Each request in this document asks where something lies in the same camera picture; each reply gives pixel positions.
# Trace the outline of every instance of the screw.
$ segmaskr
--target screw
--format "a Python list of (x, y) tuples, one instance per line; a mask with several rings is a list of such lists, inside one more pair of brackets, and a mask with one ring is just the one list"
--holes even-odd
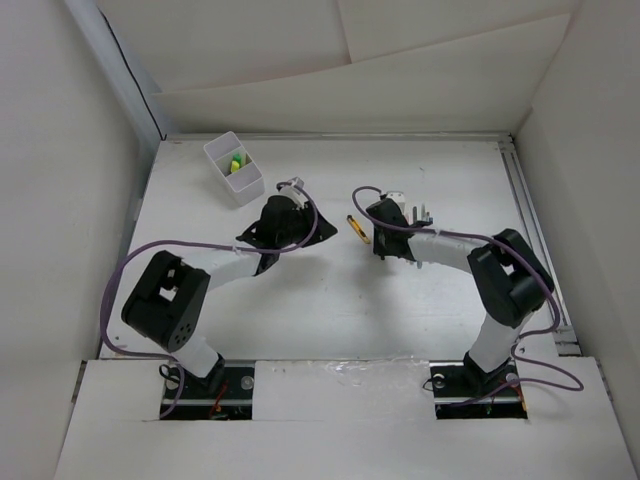
[(240, 380), (240, 387), (242, 387), (243, 390), (251, 390), (253, 388), (253, 384), (253, 377), (250, 377), (249, 375), (242, 377)]
[(440, 390), (441, 388), (445, 387), (445, 383), (444, 383), (444, 375), (441, 373), (436, 373), (432, 378), (431, 383), (433, 384), (433, 388), (437, 388), (438, 390)]

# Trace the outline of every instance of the white floor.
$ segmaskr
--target white floor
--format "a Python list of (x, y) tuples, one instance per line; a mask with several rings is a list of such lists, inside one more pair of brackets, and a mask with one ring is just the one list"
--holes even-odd
[[(238, 208), (218, 185), (203, 140), (163, 142), (131, 247), (159, 239), (230, 243), (259, 218), (275, 183), (300, 176), (339, 233), (283, 256), (269, 272), (209, 293), (198, 332), (229, 359), (357, 359), (418, 355), (459, 359), (476, 338), (484, 309), (471, 276), (439, 265), (417, 270), (371, 254), (345, 218), (360, 185), (403, 190), (425, 201), (441, 228), (496, 234), (524, 231), (495, 141), (249, 140), (267, 193)], [(376, 201), (363, 194), (361, 201)], [(186, 249), (171, 247), (173, 253)], [(125, 271), (109, 335), (129, 350), (158, 348), (120, 320), (124, 300), (149, 261)], [(549, 325), (542, 309), (528, 328)], [(554, 355), (551, 336), (527, 341), (531, 353)], [(113, 354), (102, 350), (102, 357)]]

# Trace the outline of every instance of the yellow object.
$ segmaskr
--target yellow object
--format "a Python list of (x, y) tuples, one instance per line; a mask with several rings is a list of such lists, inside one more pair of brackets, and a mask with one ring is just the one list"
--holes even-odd
[(351, 225), (351, 228), (353, 228), (353, 230), (358, 234), (358, 236), (364, 243), (366, 243), (367, 245), (371, 243), (371, 240), (369, 240), (369, 237), (367, 237), (367, 234), (364, 233), (364, 230), (362, 230), (362, 227), (360, 227), (358, 222), (356, 222), (351, 215), (347, 215), (347, 222), (349, 222), (349, 225)]

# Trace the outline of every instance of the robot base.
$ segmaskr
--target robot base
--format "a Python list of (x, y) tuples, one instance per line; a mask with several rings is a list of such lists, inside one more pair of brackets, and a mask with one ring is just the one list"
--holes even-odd
[(516, 374), (515, 365), (507, 365), (500, 375), (480, 392), (465, 377), (462, 362), (430, 362), (431, 378), (424, 385), (432, 390), (436, 417), (445, 419), (527, 418), (526, 404), (519, 388), (505, 388), (495, 396), (460, 407), (457, 403), (486, 395), (506, 382), (506, 376)]
[[(186, 375), (184, 389), (176, 408), (162, 420), (251, 420), (255, 362), (226, 362), (224, 379), (213, 393), (190, 375)], [(177, 379), (176, 368), (169, 376)], [(165, 382), (161, 411), (173, 403), (177, 383)]]

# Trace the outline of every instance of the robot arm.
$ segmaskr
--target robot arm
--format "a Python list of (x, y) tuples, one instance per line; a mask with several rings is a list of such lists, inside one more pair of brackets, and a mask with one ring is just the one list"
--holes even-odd
[[(431, 224), (430, 219), (426, 219), (409, 225), (403, 209), (404, 197), (396, 192), (382, 195), (380, 201), (367, 208), (367, 213), (376, 220), (398, 227)], [(506, 229), (494, 238), (522, 256), (553, 291), (551, 277), (517, 231)], [(514, 258), (485, 242), (399, 232), (376, 225), (373, 253), (382, 259), (394, 256), (439, 263), (473, 275), (487, 311), (480, 334), (464, 357), (465, 377), (475, 390), (481, 390), (501, 374), (522, 328), (545, 301), (535, 280)]]
[[(295, 182), (302, 186), (301, 180)], [(279, 259), (274, 252), (309, 236), (314, 209), (293, 185), (269, 197), (260, 219), (237, 237), (232, 251), (206, 250), (184, 258), (167, 251), (155, 254), (122, 309), (127, 325), (176, 358), (209, 392), (220, 385), (224, 358), (204, 337), (194, 335), (205, 296), (233, 280), (263, 274)], [(317, 215), (303, 248), (337, 233), (320, 212)]]

